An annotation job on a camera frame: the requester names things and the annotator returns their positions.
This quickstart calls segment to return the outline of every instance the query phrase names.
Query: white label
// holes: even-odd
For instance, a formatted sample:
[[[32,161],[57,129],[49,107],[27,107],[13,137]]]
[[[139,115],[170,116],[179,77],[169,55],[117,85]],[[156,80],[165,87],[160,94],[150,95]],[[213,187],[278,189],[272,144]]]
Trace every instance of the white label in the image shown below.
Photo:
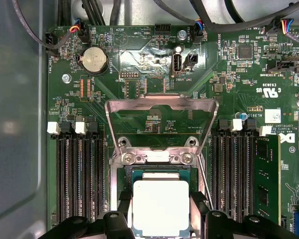
[[[281,92],[281,88],[257,88],[257,93],[264,93],[265,98],[278,98],[278,93]]]
[[[287,143],[295,143],[295,134],[294,133],[287,133],[284,135],[283,133],[279,134],[280,136],[280,143],[287,142]]]
[[[281,110],[265,109],[265,123],[281,123]]]

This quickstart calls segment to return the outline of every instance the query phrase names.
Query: white slot latch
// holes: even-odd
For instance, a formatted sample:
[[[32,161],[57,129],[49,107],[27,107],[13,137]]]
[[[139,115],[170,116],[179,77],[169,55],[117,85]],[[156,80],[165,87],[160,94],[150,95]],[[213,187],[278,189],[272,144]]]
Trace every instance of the white slot latch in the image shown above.
[[[58,122],[48,122],[47,132],[49,134],[60,134],[61,128],[59,127]]]
[[[75,122],[75,132],[78,134],[86,134],[85,122]]]
[[[243,129],[243,121],[241,119],[233,119],[230,124],[230,131],[240,131]]]

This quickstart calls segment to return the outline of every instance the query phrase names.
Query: black connector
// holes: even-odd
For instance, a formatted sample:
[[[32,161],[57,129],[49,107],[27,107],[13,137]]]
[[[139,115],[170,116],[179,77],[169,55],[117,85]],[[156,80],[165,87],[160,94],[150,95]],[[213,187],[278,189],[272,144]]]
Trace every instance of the black connector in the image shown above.
[[[272,20],[267,26],[265,26],[265,32],[264,34],[277,34],[279,32],[282,32],[283,28],[281,25],[280,19]]]
[[[185,67],[194,67],[198,63],[198,54],[189,53],[186,56],[184,66]]]
[[[45,42],[50,45],[55,45],[58,43],[58,38],[56,35],[54,35],[52,32],[46,32],[45,34]],[[45,48],[45,52],[52,57],[58,57],[59,56],[59,49],[49,49]]]
[[[199,25],[196,23],[194,25],[194,30],[193,30],[193,43],[200,43],[201,40],[203,39],[203,27],[202,25]]]
[[[90,39],[90,29],[88,25],[82,21],[80,18],[78,19],[78,24],[80,25],[80,30],[78,30],[78,37],[83,43],[91,43]]]
[[[170,24],[155,24],[154,29],[155,35],[170,35],[171,25]]]
[[[296,61],[277,61],[274,68],[268,69],[268,73],[284,71],[299,73],[299,63]]]

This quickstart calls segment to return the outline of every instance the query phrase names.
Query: ram slot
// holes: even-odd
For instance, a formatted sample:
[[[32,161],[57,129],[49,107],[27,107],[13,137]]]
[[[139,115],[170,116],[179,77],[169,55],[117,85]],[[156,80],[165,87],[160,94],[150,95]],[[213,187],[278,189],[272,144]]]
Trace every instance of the ram slot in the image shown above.
[[[230,163],[231,163],[231,179],[230,179],[230,192],[231,192],[231,217],[235,221],[237,220],[237,142],[236,137],[230,137]]]
[[[86,184],[84,178],[86,177],[86,167],[85,167],[85,140],[79,139],[79,215],[86,216]]]
[[[254,179],[255,179],[255,159],[254,159],[254,137],[249,138],[249,160],[248,160],[248,189],[249,189],[249,214],[254,214]]]
[[[56,146],[56,218],[57,222],[60,223],[63,220],[63,185],[64,185],[64,175],[63,172],[63,158],[64,158],[64,139],[57,140]]]
[[[216,209],[217,207],[217,137],[213,136],[212,140],[212,154],[211,154],[211,196],[212,202]]]
[[[97,215],[104,211],[105,205],[105,161],[104,161],[104,146],[103,140],[97,140],[97,158],[96,158],[96,172],[97,172]]]
[[[230,200],[231,200],[231,192],[230,192],[230,187],[231,187],[231,164],[230,164],[230,137],[225,138],[225,208],[224,211],[227,214],[230,214]]]
[[[73,215],[79,214],[79,202],[80,202],[80,165],[79,165],[79,145],[78,140],[73,139]]]
[[[85,207],[86,207],[86,217],[91,220],[92,218],[92,161],[91,161],[91,151],[90,151],[90,139],[85,140]]]
[[[242,184],[242,138],[241,136],[236,137],[236,158],[237,158],[237,188],[236,188],[236,197],[237,197],[237,221],[239,223],[243,220],[242,213],[242,191],[244,186]]]

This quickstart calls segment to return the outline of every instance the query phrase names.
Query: green circuit board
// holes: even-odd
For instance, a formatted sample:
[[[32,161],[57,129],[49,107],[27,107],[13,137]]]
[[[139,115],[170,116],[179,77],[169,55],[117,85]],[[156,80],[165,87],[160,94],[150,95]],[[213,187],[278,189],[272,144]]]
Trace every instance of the green circuit board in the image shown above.
[[[52,32],[61,37],[67,30],[67,27],[57,27]],[[186,40],[177,38],[180,30],[187,32]],[[268,73],[268,69],[274,68],[277,61],[286,57],[299,57],[299,44],[292,43],[282,34],[265,35],[261,28],[226,34],[204,31],[202,41],[193,43],[191,31],[192,26],[171,26],[170,34],[155,35],[154,26],[90,27],[90,45],[83,44],[73,34],[60,48],[59,57],[49,57],[48,121],[75,122],[84,117],[87,123],[98,122],[104,159],[102,210],[106,211],[110,204],[109,159],[114,145],[106,119],[105,102],[135,99],[141,94],[151,93],[216,99],[219,109],[214,127],[217,120],[232,120],[235,113],[240,112],[255,119],[257,127],[272,125],[272,133],[279,135],[270,137],[268,147],[274,148],[274,152],[279,150],[280,156],[278,158],[277,155],[275,165],[268,166],[269,170],[265,172],[268,173],[266,177],[277,182],[276,191],[269,187],[266,188],[269,190],[267,193],[263,189],[255,189],[256,198],[265,194],[269,198],[266,203],[277,210],[270,207],[273,211],[260,212],[258,205],[261,202],[256,199],[254,213],[268,216],[279,224],[282,216],[286,219],[287,229],[293,231],[293,213],[299,210],[299,70]],[[299,37],[299,27],[292,27],[291,33]],[[102,48],[109,57],[108,70],[99,76],[89,75],[77,63],[77,54],[90,46]],[[171,55],[177,46],[182,47],[183,62],[188,54],[198,54],[198,63],[193,69],[183,69],[179,76],[172,77]],[[71,76],[69,84],[62,82],[63,74]],[[167,106],[157,106],[149,111],[120,112],[115,117],[118,135],[128,136],[133,146],[153,148],[182,146],[189,136],[199,138],[202,124],[206,121],[196,112],[175,112]],[[207,166],[211,145],[209,139],[204,148]],[[55,152],[55,140],[49,138],[50,226],[54,224],[57,201]],[[261,181],[257,179],[260,177],[258,170],[267,166],[258,167],[255,180]],[[124,187],[124,180],[118,179],[118,187]]]

